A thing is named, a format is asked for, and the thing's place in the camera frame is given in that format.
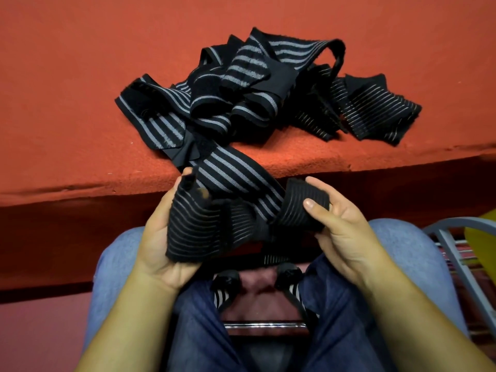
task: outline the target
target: yellow object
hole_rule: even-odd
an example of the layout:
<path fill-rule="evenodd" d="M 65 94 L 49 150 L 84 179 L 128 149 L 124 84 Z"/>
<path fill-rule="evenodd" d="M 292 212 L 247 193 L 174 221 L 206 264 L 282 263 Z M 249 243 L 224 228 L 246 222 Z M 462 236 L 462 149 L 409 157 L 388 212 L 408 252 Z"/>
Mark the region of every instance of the yellow object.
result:
<path fill-rule="evenodd" d="M 496 222 L 496 209 L 481 215 L 480 218 Z M 465 238 L 493 283 L 496 284 L 496 237 L 486 232 L 466 227 Z"/>

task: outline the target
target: black shoe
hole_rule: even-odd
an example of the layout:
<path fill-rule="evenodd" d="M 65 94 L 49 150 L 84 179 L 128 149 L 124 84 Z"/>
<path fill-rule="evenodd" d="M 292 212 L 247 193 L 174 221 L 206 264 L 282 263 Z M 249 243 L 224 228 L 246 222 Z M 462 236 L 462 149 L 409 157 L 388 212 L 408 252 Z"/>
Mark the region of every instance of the black shoe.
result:
<path fill-rule="evenodd" d="M 298 309 L 308 330 L 312 333 L 317 326 L 319 317 L 310 309 L 305 308 L 301 302 L 298 284 L 302 278 L 303 273 L 299 267 L 293 263 L 285 262 L 277 266 L 277 279 L 274 287 L 282 291 L 289 302 Z"/>
<path fill-rule="evenodd" d="M 224 270 L 215 277 L 210 289 L 214 292 L 215 307 L 222 313 L 241 291 L 239 273 L 236 270 Z"/>

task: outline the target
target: fingernail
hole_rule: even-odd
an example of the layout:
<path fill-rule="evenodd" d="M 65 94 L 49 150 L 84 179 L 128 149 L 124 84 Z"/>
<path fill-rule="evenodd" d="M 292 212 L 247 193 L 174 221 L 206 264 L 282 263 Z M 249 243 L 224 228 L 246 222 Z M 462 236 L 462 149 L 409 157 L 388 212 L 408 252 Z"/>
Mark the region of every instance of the fingernail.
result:
<path fill-rule="evenodd" d="M 308 209 L 312 209 L 313 206 L 315 205 L 315 201 L 307 198 L 305 201 L 303 201 L 303 205 Z"/>

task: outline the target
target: jeans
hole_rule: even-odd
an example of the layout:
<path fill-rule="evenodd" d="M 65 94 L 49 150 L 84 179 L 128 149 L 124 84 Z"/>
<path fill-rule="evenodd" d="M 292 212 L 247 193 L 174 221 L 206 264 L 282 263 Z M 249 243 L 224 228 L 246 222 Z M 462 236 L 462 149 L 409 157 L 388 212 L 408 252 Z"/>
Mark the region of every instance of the jeans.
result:
<path fill-rule="evenodd" d="M 403 272 L 466 335 L 468 330 L 443 256 L 416 226 L 394 219 L 370 222 Z M 86 348 L 107 317 L 133 266 L 143 227 L 124 232 L 103 252 L 94 277 Z M 214 306 L 211 281 L 196 280 L 179 295 L 168 370 L 245 371 Z M 305 307 L 319 314 L 304 371 L 396 370 L 361 293 L 319 256 L 300 283 Z"/>

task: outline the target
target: person's left hand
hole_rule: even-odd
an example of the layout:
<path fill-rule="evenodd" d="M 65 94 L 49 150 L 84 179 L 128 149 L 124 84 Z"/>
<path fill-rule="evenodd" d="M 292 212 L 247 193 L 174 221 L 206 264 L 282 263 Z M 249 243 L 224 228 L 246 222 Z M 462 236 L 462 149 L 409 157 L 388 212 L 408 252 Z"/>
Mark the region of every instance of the person's left hand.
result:
<path fill-rule="evenodd" d="M 183 175 L 189 175 L 191 172 L 190 167 L 185 168 Z M 165 256 L 169 213 L 172 199 L 180 181 L 181 176 L 177 178 L 174 187 L 162 197 L 157 208 L 146 222 L 133 268 L 138 273 L 158 278 L 166 289 L 173 292 L 178 292 L 201 265 L 199 263 L 172 262 Z"/>

